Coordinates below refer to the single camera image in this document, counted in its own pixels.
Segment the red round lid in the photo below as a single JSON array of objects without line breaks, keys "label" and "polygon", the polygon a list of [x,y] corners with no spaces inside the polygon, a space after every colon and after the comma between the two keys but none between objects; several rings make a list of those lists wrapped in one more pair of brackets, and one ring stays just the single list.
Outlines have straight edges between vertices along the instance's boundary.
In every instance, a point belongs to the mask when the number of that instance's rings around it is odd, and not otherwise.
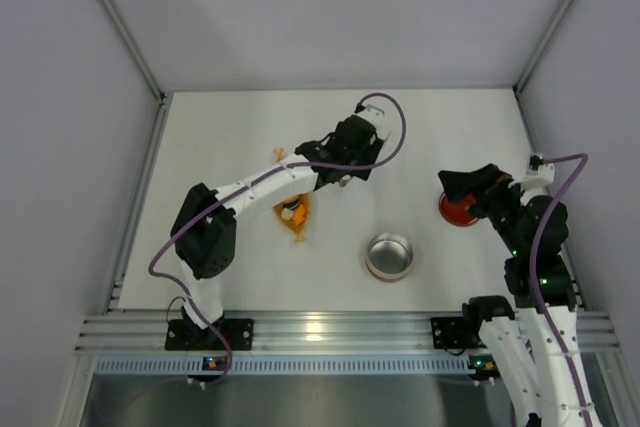
[{"label": "red round lid", "polygon": [[439,198],[438,208],[441,216],[451,225],[456,227],[470,227],[479,221],[479,218],[470,213],[470,208],[476,203],[473,195],[466,196],[459,203],[452,203],[445,193]]}]

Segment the orange food chunk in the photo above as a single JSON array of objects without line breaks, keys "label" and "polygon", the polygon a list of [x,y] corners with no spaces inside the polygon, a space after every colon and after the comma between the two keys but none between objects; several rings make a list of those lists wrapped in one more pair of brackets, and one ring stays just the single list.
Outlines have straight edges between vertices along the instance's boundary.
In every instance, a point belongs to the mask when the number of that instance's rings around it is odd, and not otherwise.
[{"label": "orange food chunk", "polygon": [[294,211],[293,217],[291,221],[296,225],[300,226],[306,223],[307,221],[307,208],[305,205],[299,205],[299,207]]}]

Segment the aluminium front rail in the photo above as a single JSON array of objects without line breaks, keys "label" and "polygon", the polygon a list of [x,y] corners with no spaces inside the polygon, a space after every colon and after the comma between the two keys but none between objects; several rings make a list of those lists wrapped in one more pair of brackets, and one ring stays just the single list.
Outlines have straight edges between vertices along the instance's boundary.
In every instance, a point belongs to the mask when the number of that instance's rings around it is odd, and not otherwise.
[{"label": "aluminium front rail", "polygon": [[[253,324],[253,350],[275,353],[432,351],[431,313],[233,312]],[[84,320],[77,351],[155,353],[169,325],[159,311],[110,312]]]}]

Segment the orange leaf-shaped plate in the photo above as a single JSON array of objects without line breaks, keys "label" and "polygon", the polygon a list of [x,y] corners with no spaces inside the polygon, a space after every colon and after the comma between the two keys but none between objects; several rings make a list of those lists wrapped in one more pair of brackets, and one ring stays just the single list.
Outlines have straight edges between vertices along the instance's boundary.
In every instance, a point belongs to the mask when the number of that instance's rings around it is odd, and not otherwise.
[{"label": "orange leaf-shaped plate", "polygon": [[305,229],[312,213],[312,195],[310,192],[297,194],[272,207],[278,221],[295,235],[295,242],[306,240]]}]

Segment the white food cube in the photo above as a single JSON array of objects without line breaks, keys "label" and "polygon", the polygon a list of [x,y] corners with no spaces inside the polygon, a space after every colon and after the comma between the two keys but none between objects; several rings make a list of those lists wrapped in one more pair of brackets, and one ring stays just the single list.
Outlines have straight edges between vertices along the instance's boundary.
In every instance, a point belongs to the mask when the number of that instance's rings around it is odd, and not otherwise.
[{"label": "white food cube", "polygon": [[293,217],[294,212],[292,210],[289,209],[283,209],[281,211],[280,217],[285,220],[288,221]]}]

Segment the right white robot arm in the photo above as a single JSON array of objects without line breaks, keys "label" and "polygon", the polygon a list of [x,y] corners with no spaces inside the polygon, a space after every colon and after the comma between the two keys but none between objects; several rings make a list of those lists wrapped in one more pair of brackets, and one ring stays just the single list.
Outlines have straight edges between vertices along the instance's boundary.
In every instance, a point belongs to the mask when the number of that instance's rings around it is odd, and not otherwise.
[{"label": "right white robot arm", "polygon": [[530,191],[551,185],[558,159],[532,154],[515,179],[495,164],[470,172],[441,170],[445,200],[486,219],[509,251],[504,264],[511,300],[477,296],[462,307],[466,334],[497,364],[518,426],[598,426],[577,335],[577,300],[561,257],[568,238],[562,196],[584,169],[585,154],[554,196]]}]

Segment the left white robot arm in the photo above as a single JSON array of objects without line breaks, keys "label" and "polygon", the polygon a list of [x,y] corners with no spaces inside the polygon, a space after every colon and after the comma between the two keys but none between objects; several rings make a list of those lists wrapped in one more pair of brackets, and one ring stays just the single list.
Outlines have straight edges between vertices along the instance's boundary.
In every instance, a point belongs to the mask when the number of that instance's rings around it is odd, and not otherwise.
[{"label": "left white robot arm", "polygon": [[208,324],[223,317],[221,273],[234,260],[238,224],[346,176],[368,179],[371,171],[364,167],[377,161],[384,145],[377,135],[383,119],[382,111],[367,106],[339,122],[326,139],[301,144],[270,170],[217,189],[200,183],[188,191],[171,235],[219,205],[175,242],[190,297],[183,319],[194,333],[202,336]]}]

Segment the black round food piece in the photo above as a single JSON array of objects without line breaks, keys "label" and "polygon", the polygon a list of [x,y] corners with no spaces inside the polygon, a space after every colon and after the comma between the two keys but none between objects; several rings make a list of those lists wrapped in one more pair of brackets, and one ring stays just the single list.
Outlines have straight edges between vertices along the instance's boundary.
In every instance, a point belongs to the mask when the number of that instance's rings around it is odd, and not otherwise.
[{"label": "black round food piece", "polygon": [[291,201],[291,202],[284,202],[283,203],[283,209],[291,211],[291,212],[294,212],[299,207],[299,205],[300,205],[300,200],[299,199]]}]

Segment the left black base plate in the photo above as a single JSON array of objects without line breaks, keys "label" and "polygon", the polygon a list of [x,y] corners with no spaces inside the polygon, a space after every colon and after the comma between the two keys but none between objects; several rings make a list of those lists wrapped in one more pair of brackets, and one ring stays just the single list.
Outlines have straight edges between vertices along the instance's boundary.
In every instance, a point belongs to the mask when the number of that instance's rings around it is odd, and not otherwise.
[{"label": "left black base plate", "polygon": [[[219,325],[220,335],[232,351],[251,351],[254,321],[226,319]],[[164,348],[167,351],[224,351],[225,344],[209,328],[200,329],[189,319],[170,320]]]}]

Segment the round steel lunch box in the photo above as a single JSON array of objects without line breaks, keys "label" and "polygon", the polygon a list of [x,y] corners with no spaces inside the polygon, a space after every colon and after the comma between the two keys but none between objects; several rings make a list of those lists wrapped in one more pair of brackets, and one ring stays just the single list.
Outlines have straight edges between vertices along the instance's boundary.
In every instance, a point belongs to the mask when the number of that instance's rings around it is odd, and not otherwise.
[{"label": "round steel lunch box", "polygon": [[413,247],[406,238],[384,233],[369,241],[365,265],[375,278],[397,282],[409,274],[413,258]]}]

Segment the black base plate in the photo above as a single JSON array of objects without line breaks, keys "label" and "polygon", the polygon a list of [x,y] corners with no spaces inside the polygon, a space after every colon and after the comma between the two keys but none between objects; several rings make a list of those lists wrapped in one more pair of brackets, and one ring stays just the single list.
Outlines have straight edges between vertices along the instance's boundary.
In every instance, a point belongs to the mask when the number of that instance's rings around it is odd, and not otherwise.
[{"label": "black base plate", "polygon": [[433,345],[453,355],[462,355],[480,346],[477,331],[463,317],[433,317],[430,320]]},{"label": "black base plate", "polygon": [[[232,351],[251,351],[254,321],[226,319],[219,325],[220,335]],[[167,351],[224,351],[225,344],[209,328],[200,329],[189,319],[170,320],[164,348]]]}]

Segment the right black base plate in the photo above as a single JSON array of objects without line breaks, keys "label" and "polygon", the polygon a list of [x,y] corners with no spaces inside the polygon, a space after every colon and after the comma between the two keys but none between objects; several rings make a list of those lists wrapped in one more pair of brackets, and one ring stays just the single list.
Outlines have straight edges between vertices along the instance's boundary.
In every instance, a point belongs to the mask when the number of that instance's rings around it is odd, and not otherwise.
[{"label": "right black base plate", "polygon": [[430,320],[433,345],[453,355],[462,355],[480,346],[477,331],[463,317],[433,317]]}]

